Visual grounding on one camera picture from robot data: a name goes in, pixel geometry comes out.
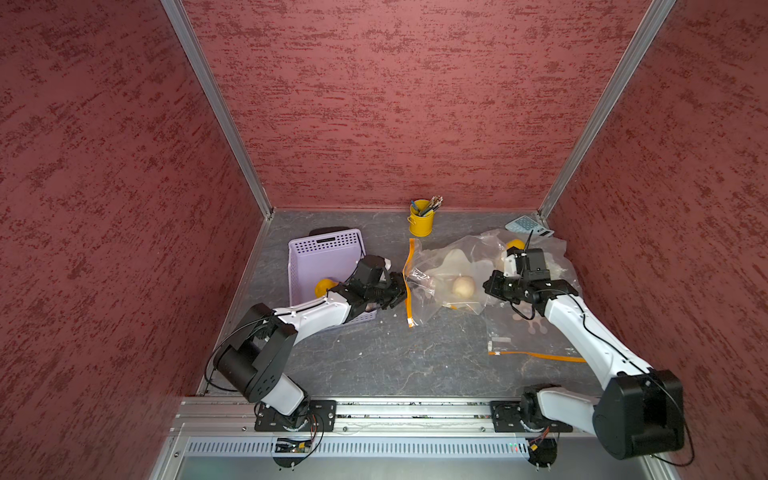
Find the aluminium front rail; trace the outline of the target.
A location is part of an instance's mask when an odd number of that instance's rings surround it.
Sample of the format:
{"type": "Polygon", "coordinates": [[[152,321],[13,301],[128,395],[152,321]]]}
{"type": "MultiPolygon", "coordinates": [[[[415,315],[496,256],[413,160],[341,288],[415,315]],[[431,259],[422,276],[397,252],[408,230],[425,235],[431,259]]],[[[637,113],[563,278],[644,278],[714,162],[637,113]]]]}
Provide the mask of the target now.
{"type": "Polygon", "coordinates": [[[472,397],[319,397],[337,402],[332,432],[256,432],[255,404],[233,396],[186,397],[172,421],[174,436],[336,437],[536,437],[526,433],[496,433],[490,415],[492,401],[517,398],[472,397]]]}

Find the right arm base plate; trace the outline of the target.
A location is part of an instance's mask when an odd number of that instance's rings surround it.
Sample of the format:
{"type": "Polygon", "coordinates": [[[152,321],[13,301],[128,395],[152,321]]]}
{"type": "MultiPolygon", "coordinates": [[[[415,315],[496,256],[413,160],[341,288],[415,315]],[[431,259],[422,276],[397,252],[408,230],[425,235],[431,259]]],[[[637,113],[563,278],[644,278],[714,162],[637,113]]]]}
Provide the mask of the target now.
{"type": "Polygon", "coordinates": [[[571,433],[573,427],[545,418],[535,400],[521,398],[516,401],[492,401],[490,415],[496,433],[526,433],[540,435],[571,433]]]}

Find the yellow pear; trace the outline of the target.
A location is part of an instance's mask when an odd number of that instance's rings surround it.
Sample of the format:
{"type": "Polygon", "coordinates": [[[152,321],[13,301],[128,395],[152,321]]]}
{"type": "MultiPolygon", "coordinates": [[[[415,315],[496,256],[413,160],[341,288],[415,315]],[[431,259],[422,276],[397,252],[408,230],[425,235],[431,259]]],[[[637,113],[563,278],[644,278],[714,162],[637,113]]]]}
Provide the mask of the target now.
{"type": "Polygon", "coordinates": [[[337,286],[338,283],[330,278],[324,278],[317,282],[314,287],[314,295],[316,298],[324,297],[327,292],[337,286]]]}

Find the pens in cup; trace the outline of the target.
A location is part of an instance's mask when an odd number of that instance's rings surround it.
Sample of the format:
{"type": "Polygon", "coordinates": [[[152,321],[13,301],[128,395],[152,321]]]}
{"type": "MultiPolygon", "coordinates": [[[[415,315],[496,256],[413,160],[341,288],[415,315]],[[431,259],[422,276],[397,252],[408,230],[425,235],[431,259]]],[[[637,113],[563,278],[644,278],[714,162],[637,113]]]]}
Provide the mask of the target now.
{"type": "Polygon", "coordinates": [[[433,196],[430,199],[414,200],[411,202],[411,212],[418,217],[430,215],[442,206],[443,197],[433,196]]]}

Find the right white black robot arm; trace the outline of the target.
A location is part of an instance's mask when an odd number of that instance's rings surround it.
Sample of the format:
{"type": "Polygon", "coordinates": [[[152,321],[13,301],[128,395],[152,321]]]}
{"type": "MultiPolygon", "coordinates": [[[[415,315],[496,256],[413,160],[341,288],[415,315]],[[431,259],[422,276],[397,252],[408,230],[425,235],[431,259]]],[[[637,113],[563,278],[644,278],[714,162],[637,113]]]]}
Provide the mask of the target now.
{"type": "Polygon", "coordinates": [[[494,271],[483,289],[512,306],[530,304],[568,339],[602,388],[598,397],[560,386],[526,389],[518,407],[523,428],[544,432],[554,423],[565,424],[595,436],[619,460],[659,458],[691,445],[682,382],[671,371],[657,370],[635,355],[568,282],[528,281],[494,271]]]}

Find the yellow pen cup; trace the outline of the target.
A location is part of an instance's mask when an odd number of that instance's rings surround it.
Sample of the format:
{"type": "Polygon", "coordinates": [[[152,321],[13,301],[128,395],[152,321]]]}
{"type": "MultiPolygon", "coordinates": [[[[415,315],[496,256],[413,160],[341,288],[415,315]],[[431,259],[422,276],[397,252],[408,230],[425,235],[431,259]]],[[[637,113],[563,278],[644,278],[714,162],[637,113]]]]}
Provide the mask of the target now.
{"type": "Polygon", "coordinates": [[[430,211],[423,215],[423,212],[430,206],[430,201],[420,199],[411,202],[410,213],[408,216],[409,231],[412,236],[423,238],[432,233],[434,223],[434,212],[430,211]]]}

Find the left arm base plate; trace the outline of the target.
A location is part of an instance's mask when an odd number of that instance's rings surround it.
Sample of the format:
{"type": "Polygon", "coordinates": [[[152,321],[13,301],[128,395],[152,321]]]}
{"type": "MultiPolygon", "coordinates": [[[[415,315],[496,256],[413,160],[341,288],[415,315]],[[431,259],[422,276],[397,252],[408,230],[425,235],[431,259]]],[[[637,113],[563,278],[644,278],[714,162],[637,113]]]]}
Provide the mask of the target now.
{"type": "Polygon", "coordinates": [[[332,432],[336,421],[337,402],[334,400],[305,400],[291,415],[259,403],[254,407],[256,432],[299,432],[316,430],[332,432]]]}

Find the grey calculator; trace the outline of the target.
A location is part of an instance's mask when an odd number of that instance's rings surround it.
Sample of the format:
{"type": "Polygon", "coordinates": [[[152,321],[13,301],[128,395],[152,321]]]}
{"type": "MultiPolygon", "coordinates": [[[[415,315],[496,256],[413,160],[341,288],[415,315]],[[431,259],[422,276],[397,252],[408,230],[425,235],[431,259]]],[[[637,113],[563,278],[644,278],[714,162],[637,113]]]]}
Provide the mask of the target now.
{"type": "Polygon", "coordinates": [[[540,237],[552,237],[554,235],[553,230],[548,229],[535,218],[528,215],[521,215],[511,220],[504,228],[514,233],[531,234],[540,237]]]}

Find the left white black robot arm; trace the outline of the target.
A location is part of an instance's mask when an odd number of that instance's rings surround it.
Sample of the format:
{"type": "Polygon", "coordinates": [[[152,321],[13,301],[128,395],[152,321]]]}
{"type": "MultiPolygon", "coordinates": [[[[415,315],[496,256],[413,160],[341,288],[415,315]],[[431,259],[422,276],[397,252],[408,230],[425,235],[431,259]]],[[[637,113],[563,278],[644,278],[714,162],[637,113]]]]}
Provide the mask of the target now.
{"type": "Polygon", "coordinates": [[[365,313],[394,308],[406,293],[402,273],[387,259],[366,255],[345,281],[315,300],[281,309],[251,307],[215,347],[211,370],[248,402],[273,409],[299,429],[310,415],[310,396],[285,373],[294,346],[365,313]]]}

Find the lilac perforated plastic basket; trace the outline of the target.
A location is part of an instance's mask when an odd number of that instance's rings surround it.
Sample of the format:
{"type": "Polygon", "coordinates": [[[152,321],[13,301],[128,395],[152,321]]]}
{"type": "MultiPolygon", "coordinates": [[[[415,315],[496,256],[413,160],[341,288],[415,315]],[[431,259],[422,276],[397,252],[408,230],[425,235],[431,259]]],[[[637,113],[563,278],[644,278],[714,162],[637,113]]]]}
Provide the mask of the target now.
{"type": "Polygon", "coordinates": [[[315,287],[321,280],[340,283],[354,271],[366,253],[358,229],[330,231],[290,240],[288,243],[288,285],[292,306],[316,303],[315,287]]]}

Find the yellow fruit in right bag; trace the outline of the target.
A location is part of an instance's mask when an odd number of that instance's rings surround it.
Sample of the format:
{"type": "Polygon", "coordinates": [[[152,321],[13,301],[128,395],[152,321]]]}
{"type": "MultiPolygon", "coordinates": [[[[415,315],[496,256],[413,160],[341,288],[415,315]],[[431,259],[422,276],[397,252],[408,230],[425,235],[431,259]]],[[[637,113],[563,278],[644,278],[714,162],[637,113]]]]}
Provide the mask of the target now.
{"type": "Polygon", "coordinates": [[[517,250],[524,250],[526,248],[526,243],[520,239],[515,239],[506,244],[507,249],[517,249],[517,250]]]}

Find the beige round fruit left bag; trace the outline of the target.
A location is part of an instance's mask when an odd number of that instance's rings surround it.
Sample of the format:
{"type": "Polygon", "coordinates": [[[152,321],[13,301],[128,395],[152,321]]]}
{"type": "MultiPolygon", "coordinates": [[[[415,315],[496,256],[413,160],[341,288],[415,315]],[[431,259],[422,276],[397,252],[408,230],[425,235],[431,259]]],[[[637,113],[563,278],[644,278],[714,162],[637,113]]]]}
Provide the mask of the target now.
{"type": "Polygon", "coordinates": [[[453,280],[451,291],[456,298],[470,299],[475,294],[476,283],[471,276],[458,276],[453,280]]]}

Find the clear zip-top bag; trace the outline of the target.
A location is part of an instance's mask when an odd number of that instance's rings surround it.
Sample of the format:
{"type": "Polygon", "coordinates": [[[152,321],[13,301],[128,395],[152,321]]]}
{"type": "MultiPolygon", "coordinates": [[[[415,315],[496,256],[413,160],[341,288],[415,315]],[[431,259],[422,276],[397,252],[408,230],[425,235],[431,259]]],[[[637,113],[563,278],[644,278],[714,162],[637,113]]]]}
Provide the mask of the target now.
{"type": "Polygon", "coordinates": [[[553,296],[576,294],[552,253],[531,239],[515,238],[501,251],[483,283],[490,356],[528,356],[568,364],[586,362],[544,316],[553,296]]]}
{"type": "Polygon", "coordinates": [[[479,315],[487,306],[497,304],[484,292],[483,283],[502,268],[505,253],[506,244],[498,229],[467,235],[437,249],[426,249],[419,239],[410,239],[403,268],[408,326],[424,325],[442,308],[479,315]],[[452,283],[458,276],[474,279],[472,298],[464,300],[452,294],[452,283]]]}

